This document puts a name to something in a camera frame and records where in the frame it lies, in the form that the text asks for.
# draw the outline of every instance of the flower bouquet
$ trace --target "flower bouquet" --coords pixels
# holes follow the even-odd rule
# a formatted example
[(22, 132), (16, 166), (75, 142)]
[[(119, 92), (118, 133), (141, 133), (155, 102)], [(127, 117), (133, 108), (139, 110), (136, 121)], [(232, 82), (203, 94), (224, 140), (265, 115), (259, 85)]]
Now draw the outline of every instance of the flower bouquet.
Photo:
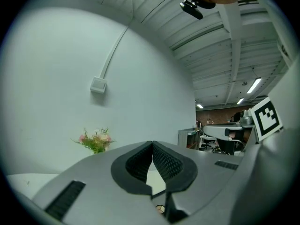
[(105, 152), (111, 143), (115, 142), (108, 135), (107, 129), (97, 129), (92, 136), (88, 135), (87, 129), (83, 129), (83, 135), (80, 135), (78, 141), (71, 139), (73, 142), (83, 145), (96, 153)]

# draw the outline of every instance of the white wall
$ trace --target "white wall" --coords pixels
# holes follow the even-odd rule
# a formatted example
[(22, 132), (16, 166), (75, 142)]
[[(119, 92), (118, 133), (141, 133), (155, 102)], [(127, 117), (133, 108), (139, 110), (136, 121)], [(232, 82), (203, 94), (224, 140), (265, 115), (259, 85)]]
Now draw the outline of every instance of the white wall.
[(114, 149), (146, 140), (177, 144), (178, 130), (194, 125), (190, 75), (135, 21), (112, 57), (106, 93), (90, 92), (128, 21), (49, 7), (30, 10), (15, 23), (1, 53), (1, 155), (7, 174), (64, 171), (90, 154), (70, 140), (83, 127), (109, 127)]

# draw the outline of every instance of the black vent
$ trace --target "black vent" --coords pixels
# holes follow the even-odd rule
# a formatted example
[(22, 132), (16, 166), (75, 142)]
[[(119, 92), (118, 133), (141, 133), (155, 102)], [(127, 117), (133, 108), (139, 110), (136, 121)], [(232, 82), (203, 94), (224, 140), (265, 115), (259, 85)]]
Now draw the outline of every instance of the black vent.
[(131, 176), (146, 183), (149, 166), (152, 163), (152, 146), (137, 152), (126, 162), (126, 170)]
[(218, 165), (218, 166), (224, 167), (224, 168), (229, 168), (229, 169), (232, 169), (232, 170), (237, 170), (237, 168), (239, 166), (239, 165), (236, 165), (236, 164), (227, 163), (227, 162), (223, 162), (223, 161), (217, 161), (215, 163), (215, 165)]
[(85, 184), (78, 181), (72, 181), (46, 208), (46, 212), (57, 220), (62, 220), (70, 209), (76, 198), (83, 190)]
[(153, 147), (153, 162), (164, 182), (175, 177), (183, 169), (183, 163), (179, 159), (158, 146)]

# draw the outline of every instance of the white ceiling beam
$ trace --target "white ceiling beam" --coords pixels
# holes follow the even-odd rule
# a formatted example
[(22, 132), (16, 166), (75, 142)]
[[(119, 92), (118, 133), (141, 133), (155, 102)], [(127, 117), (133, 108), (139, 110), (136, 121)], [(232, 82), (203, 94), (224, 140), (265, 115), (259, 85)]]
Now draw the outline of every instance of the white ceiling beam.
[(225, 109), (225, 108), (231, 108), (231, 107), (243, 107), (243, 106), (254, 106), (255, 104), (258, 104), (264, 100), (264, 98), (261, 99), (255, 99), (255, 100), (243, 100), (241, 104), (236, 104), (236, 103), (230, 103), (225, 105), (224, 103), (222, 104), (211, 104), (211, 105), (203, 105), (203, 108), (198, 109), (197, 111), (205, 111), (205, 110), (215, 110), (215, 109)]
[(229, 32), (224, 29), (218, 29), (216, 31), (205, 34), (201, 37), (198, 37), (187, 44), (179, 47), (173, 51), (173, 54), (176, 59), (180, 60), (181, 58), (190, 55), (191, 53), (197, 52), (207, 46), (212, 44), (230, 39)]
[(242, 19), (240, 17), (240, 8), (238, 3), (217, 4), (217, 8), (221, 15), (224, 28), (230, 33), (231, 40), (240, 39)]
[(240, 14), (249, 14), (249, 13), (263, 13), (267, 10), (262, 7), (260, 4), (247, 4), (245, 6), (240, 6)]
[(177, 48), (183, 46), (189, 41), (203, 36), (212, 30), (217, 30), (222, 27), (222, 21), (220, 21), (220, 16), (218, 13), (210, 15), (209, 19), (206, 19), (201, 23), (202, 28), (199, 28), (199, 23), (194, 22), (188, 26), (183, 26), (180, 30), (177, 30), (170, 36), (166, 36), (165, 42), (167, 45), (171, 45), (170, 49), (176, 50)]
[(259, 59), (259, 61), (257, 61), (257, 62), (250, 62), (250, 63), (248, 63), (248, 62), (244, 62), (244, 63), (240, 63), (240, 67), (241, 68), (247, 68), (247, 67), (249, 67), (249, 66), (251, 66), (252, 68), (256, 68), (256, 67), (259, 67), (259, 66), (263, 66), (263, 65), (265, 65), (265, 64), (277, 64), (277, 63), (279, 63), (280, 62), (280, 56), (278, 56), (278, 57), (275, 57), (275, 58), (267, 58), (267, 59), (263, 59), (263, 60), (261, 60), (261, 59)]
[[(279, 73), (279, 74), (276, 74), (276, 75), (274, 75), (274, 74), (272, 74), (272, 75), (269, 75), (269, 76), (263, 76), (263, 77), (261, 77), (262, 79), (266, 79), (266, 78), (269, 78), (269, 77), (277, 77), (277, 76), (283, 76), (284, 75), (284, 73)], [(212, 87), (218, 87), (218, 86), (224, 86), (224, 85), (229, 85), (229, 84), (231, 84), (231, 83), (237, 83), (237, 82), (244, 82), (245, 81), (245, 79), (241, 79), (241, 80), (236, 80), (236, 81), (234, 81), (234, 82), (225, 82), (225, 83), (221, 83), (221, 84), (216, 84), (216, 85), (212, 85), (212, 86), (207, 86), (207, 87), (202, 87), (201, 86), (201, 88), (196, 88), (196, 89), (194, 89), (194, 92), (197, 92), (197, 91), (200, 91), (200, 90), (203, 90), (203, 89), (207, 89), (207, 88), (212, 88)]]
[(210, 74), (210, 75), (204, 75), (204, 76), (197, 77), (197, 78), (193, 79), (193, 82), (195, 83), (195, 82), (203, 80), (203, 79), (212, 78), (212, 77), (219, 76), (219, 75), (226, 75), (228, 73), (230, 73), (230, 70), (222, 71), (222, 72), (219, 72), (219, 73), (213, 73), (213, 74)]
[(233, 91), (240, 65), (242, 19), (240, 16), (240, 8), (237, 2), (226, 5), (218, 4), (217, 7), (219, 9), (224, 27), (230, 33), (230, 38), (232, 40), (232, 68), (229, 80), (231, 84), (226, 93), (226, 105)]

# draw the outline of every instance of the desk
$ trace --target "desk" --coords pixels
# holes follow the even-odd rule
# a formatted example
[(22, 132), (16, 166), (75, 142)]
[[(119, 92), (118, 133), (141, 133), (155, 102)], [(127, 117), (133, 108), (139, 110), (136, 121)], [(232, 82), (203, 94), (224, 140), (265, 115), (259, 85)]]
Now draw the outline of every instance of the desk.
[(195, 128), (189, 128), (178, 131), (178, 146), (199, 150), (199, 142), (200, 130), (195, 130)]
[(8, 175), (6, 179), (13, 189), (32, 200), (35, 194), (57, 175), (58, 174), (23, 173)]
[(212, 141), (215, 141), (216, 138), (215, 138), (215, 137), (200, 136), (200, 144), (199, 144), (199, 148), (202, 146), (204, 140), (212, 140)]

